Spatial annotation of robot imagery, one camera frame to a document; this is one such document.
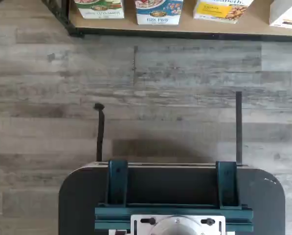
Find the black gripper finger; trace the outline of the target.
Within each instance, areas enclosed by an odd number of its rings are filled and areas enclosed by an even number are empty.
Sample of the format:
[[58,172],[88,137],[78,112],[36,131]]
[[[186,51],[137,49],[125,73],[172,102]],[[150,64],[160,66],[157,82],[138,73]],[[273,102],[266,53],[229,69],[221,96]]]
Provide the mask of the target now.
[[242,164],[243,148],[243,130],[242,130],[242,92],[236,92],[236,162]]
[[103,138],[104,138],[104,124],[105,124],[105,115],[104,110],[105,106],[101,103],[95,103],[94,110],[98,112],[98,131],[97,131],[97,142],[96,142],[96,160],[98,162],[102,161],[102,147],[103,147]]

